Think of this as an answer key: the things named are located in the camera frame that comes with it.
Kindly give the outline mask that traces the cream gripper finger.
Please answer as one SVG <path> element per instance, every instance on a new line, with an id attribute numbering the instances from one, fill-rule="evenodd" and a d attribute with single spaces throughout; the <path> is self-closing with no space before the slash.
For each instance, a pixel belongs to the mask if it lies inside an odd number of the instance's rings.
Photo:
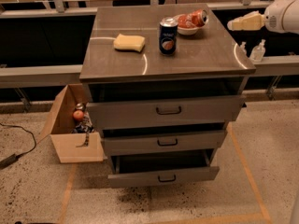
<path id="1" fill-rule="evenodd" d="M 242 18 L 247 18 L 247 17 L 252 17 L 252 16 L 260 16 L 260 15 L 261 15 L 260 12 L 258 10 L 256 10 L 256 11 L 252 11 L 252 12 L 244 15 Z"/>
<path id="2" fill-rule="evenodd" d="M 227 22 L 227 28 L 230 31 L 249 31 L 250 26 L 243 20 L 234 19 Z"/>

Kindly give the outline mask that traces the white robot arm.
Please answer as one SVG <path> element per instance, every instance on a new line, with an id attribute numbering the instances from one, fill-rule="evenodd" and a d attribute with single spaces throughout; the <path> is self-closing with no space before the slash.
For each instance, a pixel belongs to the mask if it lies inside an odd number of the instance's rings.
<path id="1" fill-rule="evenodd" d="M 299 34 L 299 0 L 274 0 L 263 14 L 252 11 L 227 22 L 230 31 L 258 31 Z"/>

